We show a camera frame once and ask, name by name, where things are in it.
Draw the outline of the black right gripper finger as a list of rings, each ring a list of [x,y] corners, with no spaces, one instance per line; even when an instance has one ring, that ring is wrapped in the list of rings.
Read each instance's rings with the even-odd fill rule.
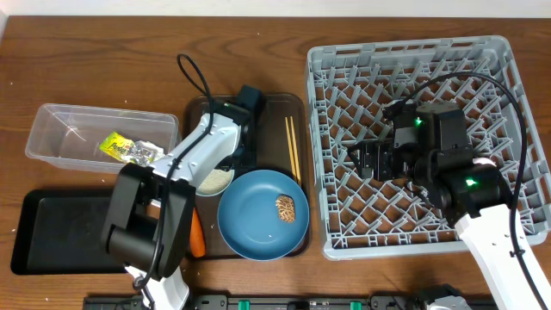
[[[362,152],[354,151],[354,150],[348,150],[347,151],[348,158],[352,161],[355,169],[356,174],[359,177],[366,177],[367,176],[367,166],[364,163]]]
[[[353,146],[350,146],[347,148],[347,152],[370,152],[370,148],[373,145],[373,142],[370,140],[364,140],[361,142],[358,142],[354,144]]]

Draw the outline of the light blue rice bowl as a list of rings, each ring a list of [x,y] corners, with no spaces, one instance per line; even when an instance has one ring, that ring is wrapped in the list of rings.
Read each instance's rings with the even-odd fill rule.
[[[199,196],[214,196],[226,190],[235,176],[234,170],[212,170],[198,187]]]

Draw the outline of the pink cup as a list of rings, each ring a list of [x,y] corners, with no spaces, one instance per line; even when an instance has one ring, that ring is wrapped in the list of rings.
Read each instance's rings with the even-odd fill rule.
[[[489,158],[474,158],[473,164],[476,169],[496,169],[497,165]]]

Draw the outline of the green snack wrapper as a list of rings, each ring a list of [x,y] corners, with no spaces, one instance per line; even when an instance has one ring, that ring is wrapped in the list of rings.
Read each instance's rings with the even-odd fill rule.
[[[164,156],[164,149],[152,142],[128,139],[117,132],[112,132],[100,145],[99,149],[125,164],[132,163],[148,166]]]

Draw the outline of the orange carrot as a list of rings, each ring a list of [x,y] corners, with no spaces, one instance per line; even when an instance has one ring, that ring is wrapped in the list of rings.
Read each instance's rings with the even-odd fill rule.
[[[204,241],[201,222],[196,209],[193,210],[190,235],[189,235],[189,248],[193,257],[204,257],[206,254],[206,245]]]

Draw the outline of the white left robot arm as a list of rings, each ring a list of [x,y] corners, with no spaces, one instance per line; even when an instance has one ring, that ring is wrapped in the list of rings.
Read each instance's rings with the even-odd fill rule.
[[[196,191],[217,166],[252,168],[257,121],[266,104],[245,85],[237,97],[207,100],[197,127],[146,167],[119,172],[102,229],[102,248],[125,265],[145,309],[182,309],[189,298],[180,263],[189,247]]]

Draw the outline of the grey dishwasher rack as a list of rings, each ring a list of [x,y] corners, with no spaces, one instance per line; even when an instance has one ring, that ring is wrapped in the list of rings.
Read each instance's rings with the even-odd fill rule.
[[[423,190],[403,180],[363,179],[346,149],[386,140],[382,106],[414,95],[453,102],[476,155],[519,186],[527,239],[550,234],[550,170],[509,41],[497,35],[316,46],[306,59],[306,96],[323,252],[330,260],[465,250]]]

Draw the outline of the wooden chopstick left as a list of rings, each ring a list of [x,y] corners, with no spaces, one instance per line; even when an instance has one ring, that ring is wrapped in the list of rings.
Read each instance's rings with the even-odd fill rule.
[[[293,179],[296,183],[298,183],[298,178],[296,174],[296,168],[294,164],[294,148],[292,145],[292,139],[291,139],[291,133],[290,133],[290,127],[288,123],[288,118],[285,117],[285,123],[286,123],[286,133],[287,133],[287,142],[288,142],[288,152],[289,152],[289,160],[291,163],[291,171],[293,175]]]

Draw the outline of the wooden chopstick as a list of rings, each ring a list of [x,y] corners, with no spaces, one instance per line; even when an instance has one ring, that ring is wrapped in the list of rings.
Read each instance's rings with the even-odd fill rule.
[[[289,152],[289,160],[291,163],[291,171],[293,175],[293,179],[296,183],[298,183],[298,178],[296,174],[296,168],[294,164],[294,148],[292,145],[292,139],[291,139],[291,133],[290,133],[290,127],[288,123],[288,118],[285,117],[285,123],[286,123],[286,133],[287,133],[287,142],[288,142],[288,152]]]
[[[293,146],[293,152],[294,152],[294,168],[295,168],[295,176],[297,183],[300,187],[302,187],[302,178],[301,178],[301,171],[300,171],[300,159],[299,159],[299,153],[298,153],[298,143],[296,139],[296,132],[294,128],[294,118],[293,116],[289,117],[290,119],[290,130],[291,130],[291,139],[292,139],[292,146]]]

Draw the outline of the wooden chopstick right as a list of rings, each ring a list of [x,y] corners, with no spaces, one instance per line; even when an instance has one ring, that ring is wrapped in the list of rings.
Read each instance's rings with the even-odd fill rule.
[[[302,178],[301,178],[301,171],[300,171],[300,159],[299,159],[299,153],[298,153],[298,143],[296,139],[296,132],[294,128],[294,118],[293,116],[289,117],[290,119],[290,130],[291,130],[291,139],[292,139],[292,146],[293,146],[293,152],[294,152],[294,168],[295,168],[295,176],[297,183],[300,187],[302,187]]]

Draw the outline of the brown shiitake mushroom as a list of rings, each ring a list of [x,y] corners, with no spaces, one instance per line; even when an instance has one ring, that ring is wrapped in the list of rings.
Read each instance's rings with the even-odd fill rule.
[[[294,200],[288,195],[279,195],[275,205],[280,220],[292,223],[296,219]]]

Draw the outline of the large blue plate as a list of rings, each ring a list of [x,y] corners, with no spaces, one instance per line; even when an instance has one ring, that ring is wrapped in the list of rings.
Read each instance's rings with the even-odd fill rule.
[[[294,200],[294,222],[279,219],[279,195]],[[302,242],[310,208],[305,193],[291,177],[275,170],[254,170],[226,189],[217,220],[222,238],[234,252],[250,260],[270,261],[287,256]]]

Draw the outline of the clear plastic bin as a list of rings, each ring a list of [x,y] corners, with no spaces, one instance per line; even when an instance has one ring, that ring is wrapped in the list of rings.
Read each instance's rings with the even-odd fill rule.
[[[116,174],[124,164],[100,150],[113,132],[166,152],[181,141],[179,120],[171,114],[46,103],[34,118],[25,154],[61,169]]]

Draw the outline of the black plastic bin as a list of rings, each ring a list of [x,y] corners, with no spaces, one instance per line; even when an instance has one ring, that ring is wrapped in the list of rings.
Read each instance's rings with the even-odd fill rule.
[[[100,245],[109,189],[35,189],[23,199],[10,263],[18,276],[120,274]]]

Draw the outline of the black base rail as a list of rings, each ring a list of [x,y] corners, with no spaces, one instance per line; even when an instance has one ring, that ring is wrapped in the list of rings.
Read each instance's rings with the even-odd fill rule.
[[[491,298],[465,299],[448,284],[428,288],[416,296],[391,294],[366,298],[319,297],[231,297],[222,294],[199,295],[190,299],[185,310],[491,310],[498,306]]]

